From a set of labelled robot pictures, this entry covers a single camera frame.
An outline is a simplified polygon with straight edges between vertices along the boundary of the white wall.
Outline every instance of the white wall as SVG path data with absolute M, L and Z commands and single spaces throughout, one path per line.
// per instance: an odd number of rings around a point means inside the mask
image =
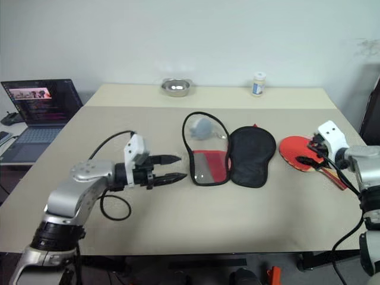
M 324 87 L 358 127 L 380 74 L 379 0 L 0 1 L 1 79 L 69 77 L 84 97 L 170 76 L 241 86 L 260 70 L 270 86 Z

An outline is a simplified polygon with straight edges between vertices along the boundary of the metal bowl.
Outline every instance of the metal bowl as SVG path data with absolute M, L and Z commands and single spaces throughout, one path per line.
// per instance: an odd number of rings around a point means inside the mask
M 165 79 L 161 88 L 169 96 L 183 97 L 189 93 L 190 86 L 190 82 L 185 79 Z

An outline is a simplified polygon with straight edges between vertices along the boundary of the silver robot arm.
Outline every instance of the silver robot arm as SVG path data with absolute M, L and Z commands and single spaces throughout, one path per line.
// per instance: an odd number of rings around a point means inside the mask
M 340 169 L 355 173 L 360 190 L 360 208 L 367 232 L 359 238 L 360 262 L 372 276 L 368 285 L 380 284 L 380 146 L 352 146 L 336 124 L 318 128 L 312 144 Z
M 149 156 L 143 138 L 137 134 L 127 143 L 124 154 L 124 163 L 89 160 L 70 170 L 69 178 L 50 194 L 40 226 L 21 256 L 10 284 L 30 284 L 30 278 L 36 275 L 33 271 L 30 274 L 31 268 L 54 267 L 62 273 L 68 264 L 73 263 L 78 241 L 85 236 L 83 226 L 96 200 L 106 189 L 122 190 L 125 185 L 133 187 L 138 184 L 151 189 L 186 177 L 183 173 L 153 175 L 154 164 L 171 164 L 180 158 Z M 37 275 L 39 278 L 48 276 L 45 273 Z

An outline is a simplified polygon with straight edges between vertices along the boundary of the laptop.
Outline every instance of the laptop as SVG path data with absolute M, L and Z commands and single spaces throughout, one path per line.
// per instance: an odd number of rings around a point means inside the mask
M 83 104 L 70 79 L 1 85 L 28 128 L 0 156 L 0 163 L 33 164 Z

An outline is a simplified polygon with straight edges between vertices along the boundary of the red rubber paddle face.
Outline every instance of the red rubber paddle face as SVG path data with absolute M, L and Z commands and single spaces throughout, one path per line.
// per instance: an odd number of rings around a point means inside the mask
M 309 142 L 310 140 L 307 138 L 294 135 L 283 139 L 278 147 L 278 150 L 283 159 L 285 159 L 285 161 L 295 169 L 304 172 L 315 171 L 312 166 L 305 165 L 296 160 L 297 156 L 306 156 L 314 159 L 318 163 L 323 162 L 322 157 L 318 157 L 314 151 L 308 149 Z

